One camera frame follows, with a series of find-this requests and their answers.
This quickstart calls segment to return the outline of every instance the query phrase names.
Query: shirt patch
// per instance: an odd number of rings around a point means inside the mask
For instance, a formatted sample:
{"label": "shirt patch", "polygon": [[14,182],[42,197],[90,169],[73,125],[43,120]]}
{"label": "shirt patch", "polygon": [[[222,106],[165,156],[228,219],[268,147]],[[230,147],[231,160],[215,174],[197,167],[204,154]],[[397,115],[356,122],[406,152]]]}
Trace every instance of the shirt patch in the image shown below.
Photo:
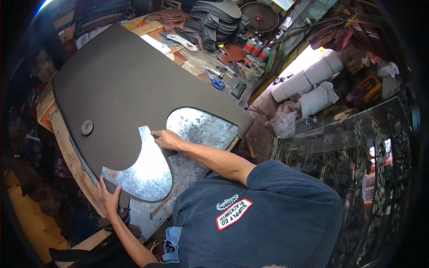
{"label": "shirt patch", "polygon": [[227,211],[223,212],[216,218],[216,224],[218,225],[219,231],[222,231],[231,224],[236,223],[251,205],[253,205],[253,203],[246,198],[232,204]]}
{"label": "shirt patch", "polygon": [[227,199],[223,200],[222,202],[217,203],[217,204],[216,204],[216,209],[217,209],[217,210],[220,210],[220,211],[225,210],[225,209],[227,209],[227,208],[228,208],[232,203],[234,203],[238,198],[239,198],[239,196],[238,196],[238,195],[231,196],[231,197],[229,197],[229,198],[227,198]]}

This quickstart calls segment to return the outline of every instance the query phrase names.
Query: blue jeans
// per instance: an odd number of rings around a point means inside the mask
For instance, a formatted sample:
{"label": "blue jeans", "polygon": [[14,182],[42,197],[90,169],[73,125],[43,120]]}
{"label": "blue jeans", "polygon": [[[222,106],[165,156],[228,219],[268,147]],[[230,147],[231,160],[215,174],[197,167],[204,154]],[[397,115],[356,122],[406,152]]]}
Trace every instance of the blue jeans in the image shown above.
{"label": "blue jeans", "polygon": [[169,227],[165,230],[164,255],[162,258],[167,263],[179,263],[179,240],[183,227]]}

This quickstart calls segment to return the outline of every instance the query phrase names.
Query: glass panel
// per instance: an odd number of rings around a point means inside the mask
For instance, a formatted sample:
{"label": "glass panel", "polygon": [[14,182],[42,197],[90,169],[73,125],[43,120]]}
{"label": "glass panel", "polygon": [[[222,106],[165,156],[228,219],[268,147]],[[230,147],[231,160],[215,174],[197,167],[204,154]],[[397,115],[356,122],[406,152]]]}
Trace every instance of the glass panel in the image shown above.
{"label": "glass panel", "polygon": [[279,143],[277,159],[341,197],[343,226],[328,267],[374,261],[406,210],[410,127],[399,98]]}

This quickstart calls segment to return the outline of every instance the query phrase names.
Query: red scissors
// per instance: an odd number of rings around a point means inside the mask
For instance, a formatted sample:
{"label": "red scissors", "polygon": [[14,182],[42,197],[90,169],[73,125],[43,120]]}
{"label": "red scissors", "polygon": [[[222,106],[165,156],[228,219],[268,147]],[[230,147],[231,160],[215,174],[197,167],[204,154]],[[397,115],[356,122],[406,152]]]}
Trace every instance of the red scissors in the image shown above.
{"label": "red scissors", "polygon": [[146,25],[148,25],[148,23],[146,22],[146,19],[144,19],[143,21],[141,21],[137,24],[137,27],[142,27],[142,26],[146,26]]}

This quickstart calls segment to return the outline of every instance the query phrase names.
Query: blue-handled scissors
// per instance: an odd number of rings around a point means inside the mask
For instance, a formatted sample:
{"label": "blue-handled scissors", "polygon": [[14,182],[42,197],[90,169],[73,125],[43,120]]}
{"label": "blue-handled scissors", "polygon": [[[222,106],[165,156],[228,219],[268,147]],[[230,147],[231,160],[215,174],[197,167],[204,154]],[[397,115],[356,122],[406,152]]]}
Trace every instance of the blue-handled scissors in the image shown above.
{"label": "blue-handled scissors", "polygon": [[211,81],[213,82],[213,86],[218,89],[218,90],[222,90],[225,87],[225,82],[224,81],[219,81],[217,80],[214,76],[212,76],[207,70],[204,70],[208,77],[211,79]]}

